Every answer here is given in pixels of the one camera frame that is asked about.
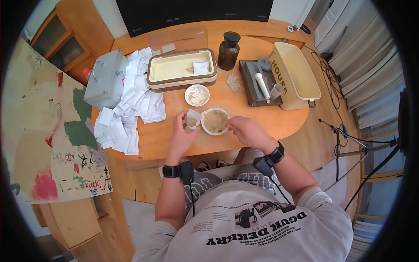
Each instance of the paper packet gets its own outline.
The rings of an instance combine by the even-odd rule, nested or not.
[[[199,126],[199,123],[201,122],[201,114],[189,109],[188,113],[185,117],[186,126],[192,131],[195,130],[197,126]]]

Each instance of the shoe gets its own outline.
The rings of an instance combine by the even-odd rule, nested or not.
[[[215,163],[215,166],[217,168],[219,167],[224,167],[224,166],[230,166],[230,164],[227,164],[226,162],[224,162],[223,160],[218,159],[217,162]]]
[[[208,163],[206,162],[199,163],[198,168],[197,168],[199,172],[208,171],[209,169],[210,169],[210,165],[208,165]]]

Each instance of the plastic bottle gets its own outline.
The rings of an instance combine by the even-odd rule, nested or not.
[[[89,81],[91,73],[92,73],[92,70],[89,70],[87,67],[83,70],[83,74],[86,76],[87,81]]]
[[[225,32],[224,41],[220,44],[218,52],[218,66],[226,71],[232,70],[235,66],[240,47],[237,44],[240,35],[236,32]]]

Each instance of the hand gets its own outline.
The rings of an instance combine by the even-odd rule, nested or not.
[[[250,148],[257,148],[265,155],[271,154],[278,147],[275,138],[266,134],[253,119],[235,116],[230,118],[225,126],[229,131],[233,131],[240,143]]]
[[[177,166],[181,163],[181,158],[191,147],[198,137],[200,128],[197,127],[192,133],[185,131],[186,124],[183,124],[187,112],[181,112],[173,118],[173,134],[170,142],[169,152],[166,157],[167,166]]]

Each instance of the bin latch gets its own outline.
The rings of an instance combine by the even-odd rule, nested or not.
[[[314,100],[308,100],[308,107],[310,108],[316,107],[316,102]]]

